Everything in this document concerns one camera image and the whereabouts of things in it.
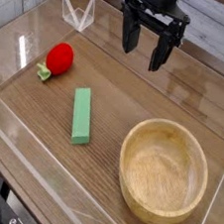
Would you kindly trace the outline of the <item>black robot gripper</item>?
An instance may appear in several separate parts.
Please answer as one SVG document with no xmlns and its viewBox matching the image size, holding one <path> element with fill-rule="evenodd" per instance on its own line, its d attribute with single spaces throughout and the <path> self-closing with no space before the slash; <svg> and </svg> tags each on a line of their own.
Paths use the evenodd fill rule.
<svg viewBox="0 0 224 224">
<path fill-rule="evenodd" d="M 159 70 L 167 62 L 173 46 L 181 44 L 184 30 L 190 22 L 189 16 L 177 5 L 177 0 L 125 0 L 123 16 L 122 46 L 125 53 L 137 46 L 141 25 L 159 35 L 149 71 Z"/>
</svg>

